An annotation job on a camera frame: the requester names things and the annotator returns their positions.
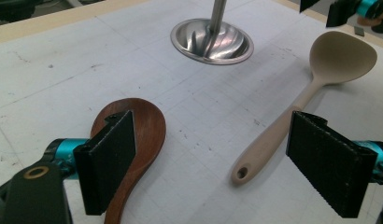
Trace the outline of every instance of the beige ladle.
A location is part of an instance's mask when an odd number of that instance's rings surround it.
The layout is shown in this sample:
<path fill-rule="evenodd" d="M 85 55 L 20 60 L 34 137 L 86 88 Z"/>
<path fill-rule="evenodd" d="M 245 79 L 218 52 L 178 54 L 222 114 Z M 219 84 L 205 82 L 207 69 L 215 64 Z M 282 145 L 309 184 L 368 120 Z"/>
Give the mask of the beige ladle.
<path fill-rule="evenodd" d="M 242 185 L 261 171 L 284 140 L 294 110 L 305 108 L 323 86 L 353 80 L 368 73 L 376 64 L 376 51 L 360 39 L 332 31 L 317 38 L 310 50 L 312 82 L 243 152 L 232 171 L 234 184 Z"/>

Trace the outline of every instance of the beige handle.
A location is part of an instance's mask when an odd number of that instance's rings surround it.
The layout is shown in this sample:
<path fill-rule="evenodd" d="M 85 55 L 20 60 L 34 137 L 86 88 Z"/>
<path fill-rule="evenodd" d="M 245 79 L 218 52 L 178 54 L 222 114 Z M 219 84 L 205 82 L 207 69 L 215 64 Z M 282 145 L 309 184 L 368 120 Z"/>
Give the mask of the beige handle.
<path fill-rule="evenodd" d="M 301 108 L 290 106 L 247 147 L 233 169 L 233 183 L 245 184 L 261 171 L 287 135 L 294 110 L 300 111 Z"/>

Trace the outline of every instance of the table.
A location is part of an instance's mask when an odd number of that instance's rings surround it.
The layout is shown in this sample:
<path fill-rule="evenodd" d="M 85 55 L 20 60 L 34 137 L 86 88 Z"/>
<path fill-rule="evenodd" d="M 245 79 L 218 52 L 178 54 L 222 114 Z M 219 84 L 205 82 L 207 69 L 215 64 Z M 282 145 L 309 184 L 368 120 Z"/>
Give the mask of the table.
<path fill-rule="evenodd" d="M 198 63 L 169 36 L 209 18 L 213 2 L 150 0 L 0 41 L 0 185 L 52 140 L 88 137 L 108 103 L 139 97 L 163 111 L 167 134 L 123 223 L 375 223 L 383 186 L 369 185 L 359 218 L 342 219 L 285 155 L 286 141 L 252 181 L 230 184 L 241 152 L 311 80 L 309 49 L 328 30 L 279 2 L 228 1 L 223 20 L 251 36 L 254 53 Z M 352 140 L 383 141 L 383 48 L 371 45 L 378 60 L 367 76 L 324 88 L 305 109 Z M 84 215 L 78 182 L 64 184 L 74 222 L 103 223 Z"/>

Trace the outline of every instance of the wooden spoon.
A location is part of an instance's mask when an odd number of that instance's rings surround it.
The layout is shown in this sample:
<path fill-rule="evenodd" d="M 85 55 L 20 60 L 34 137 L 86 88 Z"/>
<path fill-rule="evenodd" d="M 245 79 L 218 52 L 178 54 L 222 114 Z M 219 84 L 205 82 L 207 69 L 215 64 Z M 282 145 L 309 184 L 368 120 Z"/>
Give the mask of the wooden spoon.
<path fill-rule="evenodd" d="M 258 136 L 236 162 L 231 179 L 242 185 L 261 171 L 287 135 L 291 114 L 301 111 L 323 86 L 353 80 L 376 64 L 376 51 L 360 39 L 332 31 L 317 38 L 310 51 L 313 80 L 297 100 Z"/>
<path fill-rule="evenodd" d="M 106 117 L 128 110 L 134 114 L 136 155 L 106 210 L 106 224 L 121 223 L 124 205 L 131 191 L 156 159 L 165 139 L 163 113 L 152 103 L 137 98 L 119 100 L 103 108 L 92 125 L 91 137 L 105 127 Z"/>

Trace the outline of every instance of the metal ladle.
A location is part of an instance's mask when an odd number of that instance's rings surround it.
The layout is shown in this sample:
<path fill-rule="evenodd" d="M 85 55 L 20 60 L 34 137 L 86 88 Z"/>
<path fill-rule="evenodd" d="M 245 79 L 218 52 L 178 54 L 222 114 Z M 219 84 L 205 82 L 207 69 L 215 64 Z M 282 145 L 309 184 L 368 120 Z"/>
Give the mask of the metal ladle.
<path fill-rule="evenodd" d="M 233 183 L 245 184 L 261 171 L 287 135 L 294 110 L 303 110 L 314 94 L 325 85 L 343 83 L 365 75 L 375 66 L 376 60 L 376 51 L 351 35 L 333 31 L 319 36 L 310 51 L 312 82 L 245 149 L 232 171 Z"/>
<path fill-rule="evenodd" d="M 242 30 L 223 22 L 226 0 L 216 0 L 212 18 L 194 19 L 178 24 L 171 41 L 184 55 L 212 64 L 232 64 L 246 60 L 253 53 L 251 38 Z"/>

